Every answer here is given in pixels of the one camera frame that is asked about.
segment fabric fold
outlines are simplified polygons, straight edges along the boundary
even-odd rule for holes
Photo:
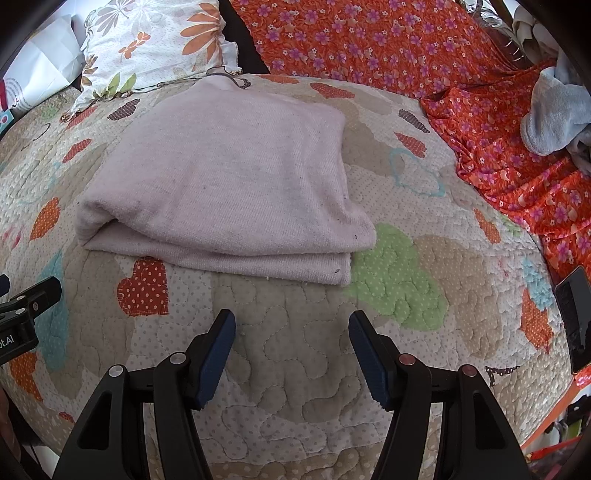
[[[81,195],[88,249],[327,284],[375,229],[349,200],[345,119],[326,105],[199,80],[126,130]]]

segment patterned quilt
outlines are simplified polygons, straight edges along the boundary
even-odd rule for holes
[[[59,451],[111,365],[155,365],[228,308],[236,341],[214,399],[195,415],[214,478],[369,478],[391,415],[371,399],[349,343],[348,317],[364,309],[425,364],[476,365],[523,442],[571,380],[537,240],[456,176],[453,151],[417,101],[336,80],[245,78],[253,90],[346,115],[350,197],[374,221],[376,247],[353,256],[344,288],[84,250],[73,233],[76,197],[135,118],[193,81],[97,103],[68,124],[59,116],[76,91],[62,91],[0,142],[0,265],[11,294],[49,275],[64,288],[37,319],[36,351],[0,374],[30,425]],[[150,308],[130,302],[134,288],[151,292]],[[440,415],[434,406],[425,478]],[[149,409],[146,423],[152,474],[161,478]]]

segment blue gripper pad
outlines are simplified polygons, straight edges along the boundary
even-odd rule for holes
[[[10,291],[10,280],[6,275],[0,275],[0,297],[3,297]]]
[[[349,338],[372,398],[387,409],[390,403],[388,374],[357,315],[354,312],[349,317]]]
[[[216,392],[217,384],[222,376],[235,336],[236,319],[234,314],[229,312],[199,372],[197,402],[201,405],[201,408],[213,398]]]

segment hand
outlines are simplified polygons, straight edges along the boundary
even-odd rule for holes
[[[4,390],[0,388],[0,435],[10,448],[12,454],[16,459],[21,461],[21,446],[18,444],[14,430],[12,429],[12,423],[8,418],[8,398],[4,393]]]

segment red floral fabric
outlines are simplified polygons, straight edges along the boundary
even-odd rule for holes
[[[455,150],[458,176],[515,223],[542,235],[557,279],[577,265],[591,278],[591,177],[565,151],[547,157],[530,153],[519,132],[545,66],[490,86],[451,88],[439,101],[421,103],[433,128]]]
[[[451,0],[232,0],[272,74],[422,98],[515,71]]]

